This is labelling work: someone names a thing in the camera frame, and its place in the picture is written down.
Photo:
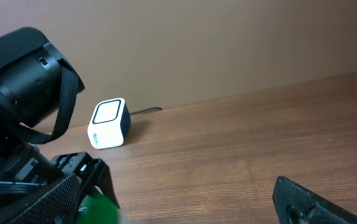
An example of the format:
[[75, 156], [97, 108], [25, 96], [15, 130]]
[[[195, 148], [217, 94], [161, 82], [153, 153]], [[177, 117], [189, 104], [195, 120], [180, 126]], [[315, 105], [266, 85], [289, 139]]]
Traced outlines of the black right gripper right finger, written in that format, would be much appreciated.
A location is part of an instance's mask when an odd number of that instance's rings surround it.
[[357, 224], [357, 215], [284, 176], [277, 177], [272, 200], [281, 224]]

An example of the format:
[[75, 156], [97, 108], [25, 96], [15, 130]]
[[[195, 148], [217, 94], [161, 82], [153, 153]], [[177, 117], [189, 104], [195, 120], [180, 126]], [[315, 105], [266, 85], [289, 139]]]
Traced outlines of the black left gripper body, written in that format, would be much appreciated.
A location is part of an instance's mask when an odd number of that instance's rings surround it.
[[76, 152], [48, 160], [39, 151], [0, 151], [0, 223], [75, 223], [82, 201], [96, 195], [117, 212], [101, 158]]

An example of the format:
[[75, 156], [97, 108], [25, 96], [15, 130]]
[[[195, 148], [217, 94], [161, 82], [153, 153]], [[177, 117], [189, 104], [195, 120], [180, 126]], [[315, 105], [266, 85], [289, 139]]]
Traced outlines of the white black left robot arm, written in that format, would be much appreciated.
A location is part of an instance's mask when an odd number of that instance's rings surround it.
[[38, 29], [0, 36], [0, 223], [124, 223], [110, 169], [86, 152], [47, 159], [84, 84]]

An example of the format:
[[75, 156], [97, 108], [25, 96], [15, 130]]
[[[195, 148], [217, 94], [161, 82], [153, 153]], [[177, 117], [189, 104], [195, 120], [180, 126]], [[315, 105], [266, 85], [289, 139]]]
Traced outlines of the green lid jar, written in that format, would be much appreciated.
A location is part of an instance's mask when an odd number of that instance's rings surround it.
[[126, 224], [130, 223], [121, 210], [95, 187], [79, 205], [75, 224]]

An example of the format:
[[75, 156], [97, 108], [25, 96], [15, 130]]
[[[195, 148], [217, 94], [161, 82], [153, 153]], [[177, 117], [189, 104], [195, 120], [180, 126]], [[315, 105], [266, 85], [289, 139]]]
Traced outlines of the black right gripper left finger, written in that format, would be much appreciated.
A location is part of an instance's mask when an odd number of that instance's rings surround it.
[[78, 178], [75, 174], [67, 175], [0, 209], [0, 223], [70, 223], [74, 219], [79, 194]]

